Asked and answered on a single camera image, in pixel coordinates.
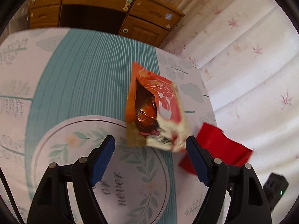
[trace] blue gripper pad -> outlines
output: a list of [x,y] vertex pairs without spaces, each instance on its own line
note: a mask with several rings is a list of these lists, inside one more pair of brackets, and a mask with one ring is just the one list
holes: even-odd
[[203,182],[204,185],[208,187],[210,184],[209,169],[194,144],[198,144],[198,142],[196,141],[194,143],[191,137],[188,137],[186,140],[186,150],[192,165],[195,168],[199,181]]
[[115,140],[111,137],[93,166],[91,178],[89,180],[92,187],[101,181],[114,150]]

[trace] sticker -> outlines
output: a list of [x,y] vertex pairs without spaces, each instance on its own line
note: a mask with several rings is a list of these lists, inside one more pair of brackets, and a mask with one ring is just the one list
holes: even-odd
[[172,18],[172,14],[170,14],[170,13],[165,14],[165,18],[167,20],[170,20]]

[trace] cabinet door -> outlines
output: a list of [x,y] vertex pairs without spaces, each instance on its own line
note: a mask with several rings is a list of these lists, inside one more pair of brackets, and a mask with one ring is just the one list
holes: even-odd
[[41,24],[58,27],[59,10],[60,5],[30,9],[30,28],[40,28]]
[[181,18],[179,14],[151,0],[136,0],[129,15],[144,19],[169,31]]
[[168,31],[144,20],[128,16],[119,35],[158,47]]

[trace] drawer handle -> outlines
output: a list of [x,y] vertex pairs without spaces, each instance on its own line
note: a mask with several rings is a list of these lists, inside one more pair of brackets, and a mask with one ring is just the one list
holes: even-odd
[[128,9],[129,9],[129,5],[130,5],[130,3],[132,2],[132,0],[126,0],[126,4],[125,4],[125,6],[124,6],[124,8],[123,8],[123,11],[128,11]]
[[39,17],[39,18],[46,18],[47,15],[46,15],[46,14],[40,14],[40,15],[38,15],[38,17]]
[[162,15],[160,13],[157,13],[157,12],[154,12],[154,11],[149,11],[149,13],[151,15],[154,15],[154,16],[158,17],[158,18],[162,17]]

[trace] black cable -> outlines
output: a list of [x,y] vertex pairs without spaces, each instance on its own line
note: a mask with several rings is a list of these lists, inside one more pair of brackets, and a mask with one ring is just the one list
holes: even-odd
[[1,179],[2,183],[3,183],[4,189],[5,189],[5,191],[6,191],[7,195],[8,195],[9,201],[11,203],[11,206],[13,207],[13,210],[14,210],[16,216],[17,216],[17,219],[19,220],[20,224],[25,224],[25,222],[23,221],[22,216],[21,216],[21,214],[20,214],[20,212],[18,210],[18,207],[17,207],[17,205],[15,203],[15,200],[13,198],[13,195],[11,193],[11,190],[10,190],[9,186],[8,186],[6,178],[5,178],[5,176],[4,176],[3,172],[2,172],[1,167],[0,167],[0,179]]

